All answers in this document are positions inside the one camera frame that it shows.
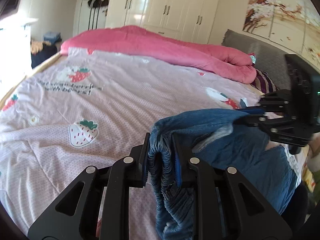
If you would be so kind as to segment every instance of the jeans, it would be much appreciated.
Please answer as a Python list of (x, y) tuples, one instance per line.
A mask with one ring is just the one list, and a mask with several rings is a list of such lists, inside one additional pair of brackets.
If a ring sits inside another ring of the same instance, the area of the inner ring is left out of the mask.
[(282, 146), (265, 150), (269, 136), (256, 127), (233, 125), (245, 116), (228, 109), (184, 112), (156, 122), (151, 130), (148, 169), (156, 196), (156, 230), (162, 239), (192, 239), (193, 189), (179, 187), (172, 134), (195, 157), (211, 166), (236, 167), (281, 214), (296, 188), (297, 176)]

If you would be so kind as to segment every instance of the white wardrobe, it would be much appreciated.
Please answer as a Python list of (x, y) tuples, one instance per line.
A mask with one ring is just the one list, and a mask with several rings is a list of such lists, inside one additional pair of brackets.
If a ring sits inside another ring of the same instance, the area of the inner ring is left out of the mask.
[(106, 27), (137, 25), (181, 41), (207, 44), (218, 0), (110, 0)]

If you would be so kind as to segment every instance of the pink blanket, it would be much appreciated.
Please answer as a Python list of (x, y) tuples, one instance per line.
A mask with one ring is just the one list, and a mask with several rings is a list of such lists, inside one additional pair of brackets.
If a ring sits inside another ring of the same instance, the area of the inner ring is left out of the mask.
[(210, 71), (244, 84), (252, 83), (256, 77), (251, 58), (237, 49), (178, 41), (137, 26), (83, 32), (62, 44), (62, 55), (68, 55), (70, 47), (150, 56), (173, 65)]

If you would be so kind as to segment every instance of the green strawberry leaf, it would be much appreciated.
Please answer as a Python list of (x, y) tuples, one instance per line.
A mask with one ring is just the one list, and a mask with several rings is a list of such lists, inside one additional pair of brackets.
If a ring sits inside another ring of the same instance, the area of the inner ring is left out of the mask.
[(88, 72), (90, 72), (90, 69), (88, 69), (88, 68), (80, 68), (79, 72), (88, 73)]
[(83, 119), (83, 121), (81, 121), (80, 124), (87, 126), (90, 130), (93, 130), (98, 127), (98, 125), (94, 124), (93, 121), (89, 122), (86, 119)]

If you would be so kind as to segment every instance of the pillow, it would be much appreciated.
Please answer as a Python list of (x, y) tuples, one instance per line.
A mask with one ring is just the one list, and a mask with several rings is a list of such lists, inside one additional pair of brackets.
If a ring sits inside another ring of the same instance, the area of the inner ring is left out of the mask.
[(260, 71), (258, 69), (256, 69), (256, 71), (257, 71), (257, 77), (251, 83), (251, 85), (253, 87), (255, 87), (256, 89), (258, 89), (259, 91), (261, 91), (264, 94), (272, 93), (272, 92), (279, 90), (275, 86), (273, 81), (269, 78), (269, 76), (266, 72)]

